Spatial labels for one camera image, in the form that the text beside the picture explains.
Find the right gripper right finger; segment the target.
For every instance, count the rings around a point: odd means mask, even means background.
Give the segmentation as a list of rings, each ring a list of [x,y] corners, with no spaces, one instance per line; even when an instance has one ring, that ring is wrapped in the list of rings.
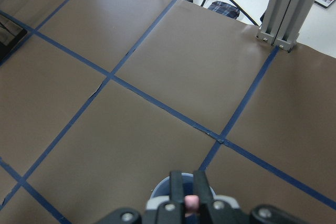
[[[199,197],[199,223],[239,223],[236,210],[240,206],[236,199],[214,195],[204,171],[193,173],[193,193]]]

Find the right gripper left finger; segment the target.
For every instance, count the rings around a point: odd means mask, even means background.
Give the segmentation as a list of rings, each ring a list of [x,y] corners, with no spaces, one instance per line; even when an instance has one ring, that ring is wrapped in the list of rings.
[[[183,179],[180,171],[169,176],[167,196],[151,198],[146,203],[145,223],[185,223]]]

